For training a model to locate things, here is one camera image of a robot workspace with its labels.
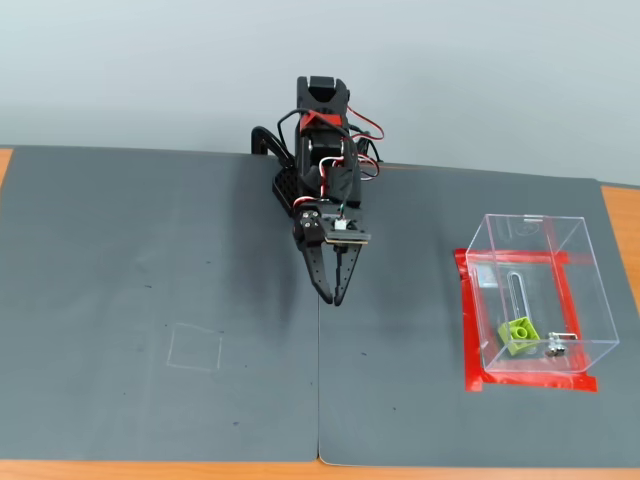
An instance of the red tape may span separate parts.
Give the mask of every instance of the red tape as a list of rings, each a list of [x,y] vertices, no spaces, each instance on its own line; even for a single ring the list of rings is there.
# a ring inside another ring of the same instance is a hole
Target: red tape
[[[464,370],[465,370],[465,389],[467,392],[481,392],[485,383],[501,383],[505,385],[523,385],[529,387],[541,388],[562,388],[567,390],[579,390],[584,392],[598,392],[598,382],[595,377],[583,373],[547,373],[547,372],[492,372],[489,373],[482,365],[482,352],[480,351],[480,337],[478,336],[478,326],[476,320],[476,309],[473,302],[473,291],[471,279],[467,269],[466,249],[458,249],[455,251],[456,264],[460,273],[460,286],[462,288],[462,320],[464,332]],[[517,254],[509,253],[510,261],[514,260]],[[529,252],[520,255],[519,261],[530,261],[530,258],[537,258],[540,261],[542,256],[530,254]],[[552,259],[547,254],[549,263],[563,264],[566,259],[560,252]],[[562,293],[561,302],[565,313],[569,314],[569,322],[577,328],[574,331],[579,332],[579,324],[577,315],[575,314],[575,306],[571,299],[571,293],[568,283],[564,275],[562,266],[556,269],[557,277],[556,285]]]

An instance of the green lego brick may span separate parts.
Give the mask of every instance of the green lego brick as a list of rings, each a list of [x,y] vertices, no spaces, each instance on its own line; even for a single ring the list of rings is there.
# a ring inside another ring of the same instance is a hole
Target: green lego brick
[[[517,318],[509,323],[503,323],[498,328],[498,335],[507,345],[509,353],[513,356],[519,355],[535,345],[534,342],[512,342],[511,340],[540,340],[540,336],[533,327],[529,317]]]

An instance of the red wire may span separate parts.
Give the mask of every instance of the red wire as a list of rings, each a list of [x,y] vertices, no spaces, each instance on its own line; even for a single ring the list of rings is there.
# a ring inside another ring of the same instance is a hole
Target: red wire
[[[378,125],[377,123],[369,120],[367,117],[365,117],[364,115],[359,114],[358,112],[356,112],[353,108],[351,108],[350,106],[347,105],[347,109],[353,113],[356,117],[360,118],[361,120],[364,120],[365,122],[369,123],[370,125],[373,125],[374,127],[376,127],[378,129],[378,131],[380,132],[380,136],[379,137],[374,137],[372,135],[368,135],[366,133],[356,133],[355,135],[352,135],[351,138],[352,139],[356,139],[356,138],[360,138],[360,137],[364,137],[364,138],[368,138],[369,140],[382,140],[384,139],[384,130],[382,130],[382,127],[380,125]]]
[[[299,197],[296,198],[293,202],[293,208],[295,209],[296,207],[302,205],[305,202],[312,202],[314,200],[317,200],[317,198],[313,198],[313,197]]]

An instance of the small metal part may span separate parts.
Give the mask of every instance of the small metal part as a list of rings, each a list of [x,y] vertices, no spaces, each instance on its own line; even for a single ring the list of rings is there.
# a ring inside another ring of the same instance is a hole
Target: small metal part
[[[349,220],[346,218],[337,218],[335,223],[333,224],[333,228],[336,230],[346,230],[347,225],[349,224]]]
[[[544,352],[547,357],[561,357],[567,351],[567,346],[564,344],[564,340],[578,340],[578,335],[575,333],[556,333],[549,332],[549,347]]]

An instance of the black cable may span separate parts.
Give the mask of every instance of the black cable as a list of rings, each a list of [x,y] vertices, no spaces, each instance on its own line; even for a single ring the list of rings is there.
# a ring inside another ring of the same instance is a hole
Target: black cable
[[[282,135],[282,122],[284,122],[287,118],[291,117],[292,115],[295,115],[296,113],[300,113],[300,114],[306,113],[308,115],[311,115],[313,113],[318,113],[318,112],[314,112],[313,110],[310,110],[308,108],[296,108],[295,110],[291,110],[289,113],[287,113],[284,117],[282,117],[278,121],[278,134],[280,135],[280,142],[282,143],[285,150],[287,151],[288,151],[287,143],[284,140],[284,135]],[[344,155],[345,157],[347,155],[351,157],[352,168],[351,168],[351,182],[347,187],[344,199],[342,200],[342,205],[340,205],[340,213],[343,213],[344,206],[346,205],[347,200],[349,199],[349,195],[351,195],[351,190],[353,190],[353,182],[355,182],[355,179],[356,179],[356,170],[358,167],[358,147],[356,146],[356,142],[353,140],[353,138],[351,138],[351,135],[349,135],[349,132],[347,132],[344,128],[334,125],[329,120],[324,118],[322,115],[317,115],[316,117],[314,117],[314,119],[318,120],[323,125],[337,131],[340,135],[342,135],[347,140],[347,143],[345,145]]]
[[[264,127],[255,127],[251,131],[251,153],[254,155],[266,155],[267,151],[275,154],[283,168],[293,168],[295,166],[293,155],[273,133]]]

